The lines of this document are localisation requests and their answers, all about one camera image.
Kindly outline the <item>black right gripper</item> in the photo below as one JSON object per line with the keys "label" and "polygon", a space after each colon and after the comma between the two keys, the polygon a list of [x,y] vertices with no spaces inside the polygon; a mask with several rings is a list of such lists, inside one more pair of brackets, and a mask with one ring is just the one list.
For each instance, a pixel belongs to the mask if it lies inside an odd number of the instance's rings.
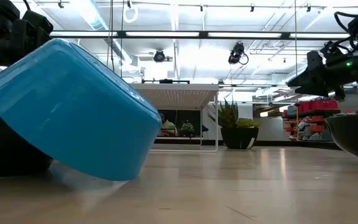
{"label": "black right gripper", "polygon": [[323,64],[323,59],[318,51],[312,50],[306,54],[307,67],[299,75],[292,78],[287,85],[289,87],[300,86],[295,89],[295,93],[329,97],[333,93],[335,100],[343,100],[346,95],[342,88],[320,88],[315,85],[322,79],[324,87],[335,87],[356,82],[358,84],[358,54],[357,52],[347,51],[346,54],[341,52],[339,45],[334,42],[326,42],[321,49],[326,62]]}

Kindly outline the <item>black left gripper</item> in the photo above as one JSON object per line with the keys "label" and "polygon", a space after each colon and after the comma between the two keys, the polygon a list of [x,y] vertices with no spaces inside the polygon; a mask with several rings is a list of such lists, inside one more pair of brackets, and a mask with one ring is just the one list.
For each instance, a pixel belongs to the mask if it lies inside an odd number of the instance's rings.
{"label": "black left gripper", "polygon": [[0,66],[10,66],[48,42],[52,23],[43,15],[0,9]]}

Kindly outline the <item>blue plastic bowl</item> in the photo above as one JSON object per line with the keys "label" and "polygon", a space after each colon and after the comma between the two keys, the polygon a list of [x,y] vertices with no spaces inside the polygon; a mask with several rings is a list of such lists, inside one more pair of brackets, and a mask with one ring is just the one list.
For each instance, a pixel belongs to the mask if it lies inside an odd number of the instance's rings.
{"label": "blue plastic bowl", "polygon": [[135,88],[63,39],[0,72],[0,117],[53,159],[116,181],[139,175],[162,125]]}

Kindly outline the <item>red storage rack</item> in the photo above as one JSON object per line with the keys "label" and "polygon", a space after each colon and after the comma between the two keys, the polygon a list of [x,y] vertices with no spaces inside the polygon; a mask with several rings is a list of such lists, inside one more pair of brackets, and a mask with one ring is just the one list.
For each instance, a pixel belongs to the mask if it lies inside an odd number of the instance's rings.
{"label": "red storage rack", "polygon": [[332,142],[324,120],[339,112],[335,100],[300,102],[283,110],[283,130],[291,141]]}

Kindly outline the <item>succulent plant in black pot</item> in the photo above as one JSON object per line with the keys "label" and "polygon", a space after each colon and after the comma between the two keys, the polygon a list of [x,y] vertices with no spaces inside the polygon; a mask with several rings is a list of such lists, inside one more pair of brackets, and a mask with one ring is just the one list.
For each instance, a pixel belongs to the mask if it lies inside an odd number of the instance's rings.
{"label": "succulent plant in black pot", "polygon": [[209,114],[221,130],[224,145],[229,149],[251,149],[257,139],[260,124],[253,119],[240,118],[234,101],[224,100],[214,115]]}

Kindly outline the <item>small background potted plant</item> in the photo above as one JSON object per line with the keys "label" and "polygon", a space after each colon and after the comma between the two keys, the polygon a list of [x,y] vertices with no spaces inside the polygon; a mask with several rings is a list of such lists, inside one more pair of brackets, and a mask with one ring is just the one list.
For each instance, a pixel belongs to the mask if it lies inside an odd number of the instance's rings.
{"label": "small background potted plant", "polygon": [[185,122],[180,128],[180,134],[184,137],[191,138],[195,133],[194,126],[190,122]]}

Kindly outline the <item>white perforated metal shelf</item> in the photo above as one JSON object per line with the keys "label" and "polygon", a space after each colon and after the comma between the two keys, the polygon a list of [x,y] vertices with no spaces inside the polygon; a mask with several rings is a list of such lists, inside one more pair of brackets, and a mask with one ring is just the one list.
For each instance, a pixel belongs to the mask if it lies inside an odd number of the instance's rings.
{"label": "white perforated metal shelf", "polygon": [[[218,105],[219,86],[217,84],[156,84],[133,83],[131,85],[158,110],[193,110],[203,115],[210,102]],[[214,146],[203,146],[203,138],[195,144],[155,143],[152,152],[215,153],[219,149],[218,125],[215,125]]]}

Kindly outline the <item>beige background object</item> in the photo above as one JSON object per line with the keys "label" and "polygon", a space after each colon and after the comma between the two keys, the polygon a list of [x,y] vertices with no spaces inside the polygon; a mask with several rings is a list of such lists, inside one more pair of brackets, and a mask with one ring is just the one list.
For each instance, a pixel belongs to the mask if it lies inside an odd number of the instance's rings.
{"label": "beige background object", "polygon": [[162,124],[162,128],[160,130],[161,136],[170,136],[175,137],[178,136],[178,131],[173,122],[170,122],[169,120],[165,120]]}

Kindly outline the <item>black aluminium table frame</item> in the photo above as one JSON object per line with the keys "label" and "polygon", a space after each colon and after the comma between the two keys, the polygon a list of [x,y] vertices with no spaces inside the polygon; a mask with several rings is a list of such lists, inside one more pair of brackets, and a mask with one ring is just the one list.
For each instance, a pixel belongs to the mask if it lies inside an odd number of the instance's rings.
{"label": "black aluminium table frame", "polygon": [[[215,140],[200,141],[199,139],[162,138],[162,139],[156,139],[154,143],[212,146],[214,145]],[[320,149],[341,151],[341,148],[338,147],[334,142],[328,142],[328,141],[254,141],[254,146],[310,147],[310,148],[320,148]]]}

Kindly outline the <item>black light bar frame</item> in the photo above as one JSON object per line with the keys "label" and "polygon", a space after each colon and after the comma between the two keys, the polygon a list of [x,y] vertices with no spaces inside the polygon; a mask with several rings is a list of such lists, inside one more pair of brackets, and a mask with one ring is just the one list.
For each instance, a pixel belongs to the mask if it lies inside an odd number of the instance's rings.
{"label": "black light bar frame", "polygon": [[250,40],[341,40],[347,33],[327,32],[229,32],[229,31],[103,31],[58,30],[50,34],[64,39],[250,39]]}

